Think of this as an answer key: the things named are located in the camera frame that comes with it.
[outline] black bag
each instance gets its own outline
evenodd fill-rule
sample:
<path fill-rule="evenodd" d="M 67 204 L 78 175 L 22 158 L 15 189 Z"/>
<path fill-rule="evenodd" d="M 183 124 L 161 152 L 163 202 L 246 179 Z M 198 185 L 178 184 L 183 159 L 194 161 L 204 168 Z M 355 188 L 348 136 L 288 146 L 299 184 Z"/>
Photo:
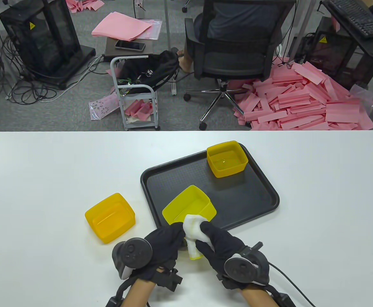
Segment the black bag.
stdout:
<path fill-rule="evenodd" d="M 154 91 L 163 86 L 177 73 L 179 61 L 178 49 L 165 50 L 161 54 L 152 54 L 143 59 L 125 60 L 120 79 L 131 80 L 132 84 L 146 84 Z M 149 92 L 146 88 L 132 88 L 128 94 Z"/>

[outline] yellow plastic container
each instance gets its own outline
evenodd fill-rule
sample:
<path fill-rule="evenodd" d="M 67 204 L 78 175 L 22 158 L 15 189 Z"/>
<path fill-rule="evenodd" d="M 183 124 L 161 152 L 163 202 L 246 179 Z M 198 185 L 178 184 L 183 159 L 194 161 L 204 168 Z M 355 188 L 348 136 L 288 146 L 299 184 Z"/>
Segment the yellow plastic container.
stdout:
<path fill-rule="evenodd" d="M 237 174 L 248 164 L 248 157 L 236 141 L 207 148 L 207 160 L 216 178 Z"/>
<path fill-rule="evenodd" d="M 183 222 L 187 214 L 201 215 L 208 221 L 216 215 L 216 209 L 209 197 L 194 185 L 183 190 L 162 210 L 168 224 Z"/>
<path fill-rule="evenodd" d="M 85 213 L 94 233 L 103 243 L 115 240 L 135 225 L 135 213 L 121 194 L 115 193 Z"/>

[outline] white cart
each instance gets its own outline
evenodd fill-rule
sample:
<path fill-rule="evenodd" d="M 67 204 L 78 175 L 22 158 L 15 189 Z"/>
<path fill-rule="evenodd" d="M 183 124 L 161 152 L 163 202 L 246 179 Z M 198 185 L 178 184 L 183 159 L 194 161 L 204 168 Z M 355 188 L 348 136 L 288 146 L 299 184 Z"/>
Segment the white cart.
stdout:
<path fill-rule="evenodd" d="M 142 129 L 148 127 L 154 127 L 156 130 L 160 130 L 160 126 L 158 126 L 158 98 L 157 92 L 155 92 L 150 86 L 145 84 L 131 84 L 131 85 L 118 85 L 117 78 L 115 76 L 115 63 L 116 61 L 125 61 L 127 59 L 141 59 L 147 58 L 148 55 L 134 55 L 134 56 L 123 56 L 123 57 L 116 57 L 110 63 L 111 67 L 111 75 L 114 81 L 115 91 L 117 93 L 118 103 L 120 106 L 121 116 L 123 117 L 123 124 L 124 129 L 127 131 L 128 129 Z M 142 94 L 126 94 L 125 96 L 121 96 L 120 88 L 146 88 L 150 93 L 142 93 Z M 153 104 L 153 113 L 151 114 L 151 120 L 148 122 L 143 121 L 136 121 L 136 122 L 128 122 L 127 118 L 124 114 L 124 103 L 134 100 L 140 99 L 151 99 Z"/>

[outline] hand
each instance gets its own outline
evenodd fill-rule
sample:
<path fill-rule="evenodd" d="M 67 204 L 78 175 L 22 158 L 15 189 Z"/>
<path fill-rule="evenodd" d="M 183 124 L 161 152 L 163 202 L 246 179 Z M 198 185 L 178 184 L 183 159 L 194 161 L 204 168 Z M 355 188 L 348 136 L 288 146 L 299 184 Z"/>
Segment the hand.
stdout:
<path fill-rule="evenodd" d="M 131 276 L 138 275 L 143 280 L 151 280 L 156 270 L 166 262 L 178 258 L 178 250 L 185 237 L 182 223 L 160 227 L 145 237 L 153 249 L 153 257 L 143 268 L 134 270 Z"/>
<path fill-rule="evenodd" d="M 215 227 L 210 222 L 202 222 L 201 230 L 211 240 L 214 250 L 212 250 L 207 243 L 198 240 L 195 243 L 197 249 L 206 257 L 212 268 L 218 274 L 227 277 L 224 269 L 226 260 L 243 250 L 245 244 L 242 242 L 242 240 L 234 237 L 228 231 Z M 232 279 L 229 279 L 229 282 L 233 283 L 235 288 L 240 289 L 244 289 L 248 285 Z"/>

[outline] foot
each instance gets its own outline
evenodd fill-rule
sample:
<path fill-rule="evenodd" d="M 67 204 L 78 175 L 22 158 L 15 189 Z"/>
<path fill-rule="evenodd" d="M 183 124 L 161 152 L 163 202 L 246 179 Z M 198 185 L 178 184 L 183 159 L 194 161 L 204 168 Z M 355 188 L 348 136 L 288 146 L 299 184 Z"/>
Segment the foot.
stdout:
<path fill-rule="evenodd" d="M 180 57 L 178 60 L 179 60 L 179 67 L 181 67 L 182 71 L 187 74 L 190 73 L 191 64 L 186 62 L 185 57 Z"/>

